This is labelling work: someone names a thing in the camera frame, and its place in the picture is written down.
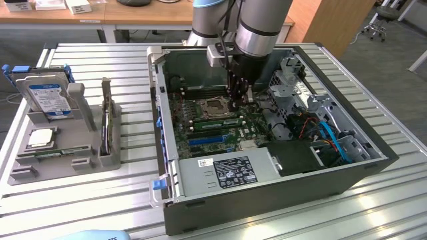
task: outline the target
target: stool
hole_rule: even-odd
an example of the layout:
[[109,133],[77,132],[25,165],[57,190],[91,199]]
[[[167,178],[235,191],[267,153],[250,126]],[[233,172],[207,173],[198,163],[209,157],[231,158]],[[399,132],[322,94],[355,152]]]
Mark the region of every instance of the stool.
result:
[[381,41],[385,42],[387,37],[387,29],[383,27],[383,24],[385,22],[390,23],[398,20],[399,11],[395,8],[391,8],[389,6],[379,6],[377,8],[377,13],[378,13],[377,22],[367,25],[363,28],[362,33],[370,32],[373,30],[374,33],[371,34],[371,40],[374,40],[374,36],[378,33],[378,36],[381,37]]

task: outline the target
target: metal rail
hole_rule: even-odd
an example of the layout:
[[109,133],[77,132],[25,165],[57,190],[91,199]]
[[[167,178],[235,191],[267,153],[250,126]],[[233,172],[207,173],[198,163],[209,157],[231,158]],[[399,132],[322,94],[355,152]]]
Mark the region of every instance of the metal rail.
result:
[[[153,44],[61,44],[43,52],[43,66],[70,64],[86,85],[90,105],[102,104],[102,79],[123,107],[122,168],[10,186],[9,174],[23,138],[23,101],[0,152],[0,238],[51,239],[94,229],[126,230],[133,239],[410,239],[427,233],[426,146],[361,85],[333,55],[314,44],[306,53],[373,125],[401,160],[345,194],[175,237],[166,235],[161,208],[150,205],[150,180],[158,176],[147,47]],[[317,92],[325,91],[307,72]]]

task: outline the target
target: gray parts holder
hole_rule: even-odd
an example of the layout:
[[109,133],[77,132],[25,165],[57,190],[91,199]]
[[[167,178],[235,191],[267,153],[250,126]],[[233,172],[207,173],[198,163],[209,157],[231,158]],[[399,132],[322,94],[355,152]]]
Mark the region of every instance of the gray parts holder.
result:
[[[82,83],[69,85],[69,94],[79,109],[74,118],[50,121],[43,112],[30,112],[30,124],[9,179],[10,185],[113,171],[121,168],[122,107],[114,104],[111,154],[101,155],[103,108],[90,107]],[[47,130],[49,143],[31,145],[33,134]]]

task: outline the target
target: white box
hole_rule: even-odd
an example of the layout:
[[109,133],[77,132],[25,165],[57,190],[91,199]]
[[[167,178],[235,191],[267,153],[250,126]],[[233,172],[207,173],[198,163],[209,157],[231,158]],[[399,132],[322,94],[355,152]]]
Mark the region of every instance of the white box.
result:
[[30,2],[7,3],[6,6],[7,6],[7,9],[11,13],[34,10]]
[[46,10],[66,10],[66,0],[37,0],[35,9],[38,11]]
[[87,0],[67,0],[67,5],[73,14],[93,12],[93,7]]

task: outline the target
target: robotic arm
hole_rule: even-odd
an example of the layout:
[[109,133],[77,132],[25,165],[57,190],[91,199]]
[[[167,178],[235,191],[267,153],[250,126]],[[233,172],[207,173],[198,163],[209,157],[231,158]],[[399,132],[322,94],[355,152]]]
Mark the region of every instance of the robotic arm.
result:
[[194,1],[187,44],[209,46],[211,67],[227,69],[231,110],[254,103],[253,86],[274,51],[291,4],[293,0]]

